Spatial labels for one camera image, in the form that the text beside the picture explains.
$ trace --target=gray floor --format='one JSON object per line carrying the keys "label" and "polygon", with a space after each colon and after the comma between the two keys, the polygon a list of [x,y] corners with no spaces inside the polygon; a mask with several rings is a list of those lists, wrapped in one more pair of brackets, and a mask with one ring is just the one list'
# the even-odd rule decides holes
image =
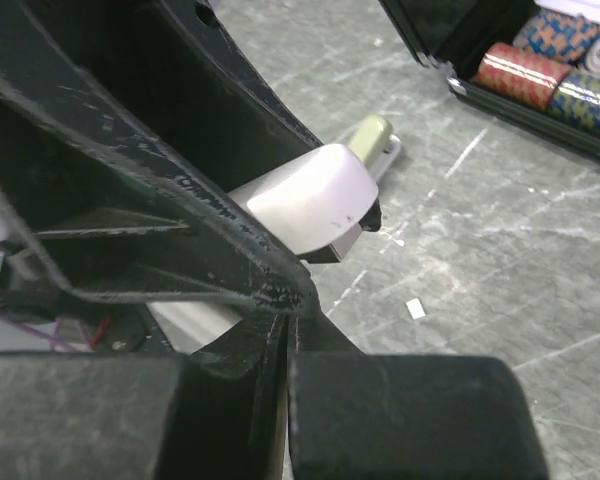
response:
{"label": "gray floor", "polygon": [[225,0],[219,15],[324,141],[380,113],[405,144],[382,233],[314,269],[331,319],[368,352],[504,359],[553,478],[600,479],[600,166],[461,105],[374,0]]}

